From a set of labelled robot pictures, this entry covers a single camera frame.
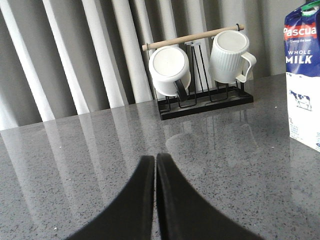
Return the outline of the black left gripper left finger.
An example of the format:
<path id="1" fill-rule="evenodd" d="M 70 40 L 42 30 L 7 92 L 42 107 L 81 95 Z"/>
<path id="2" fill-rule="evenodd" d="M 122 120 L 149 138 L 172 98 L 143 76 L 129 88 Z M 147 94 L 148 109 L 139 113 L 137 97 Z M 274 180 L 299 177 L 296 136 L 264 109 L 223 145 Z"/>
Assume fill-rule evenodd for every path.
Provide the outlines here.
<path id="1" fill-rule="evenodd" d="M 150 240 L 154 207 L 155 158 L 143 155 L 121 192 L 69 240 Z"/>

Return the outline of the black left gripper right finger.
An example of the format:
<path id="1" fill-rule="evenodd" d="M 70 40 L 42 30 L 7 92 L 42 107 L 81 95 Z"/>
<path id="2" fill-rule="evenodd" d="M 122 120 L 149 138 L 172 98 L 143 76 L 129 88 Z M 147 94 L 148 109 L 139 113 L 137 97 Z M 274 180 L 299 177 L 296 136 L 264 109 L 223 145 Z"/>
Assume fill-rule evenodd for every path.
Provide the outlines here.
<path id="1" fill-rule="evenodd" d="M 156 157 L 156 204 L 163 240 L 261 239 L 200 196 L 168 153 Z"/>

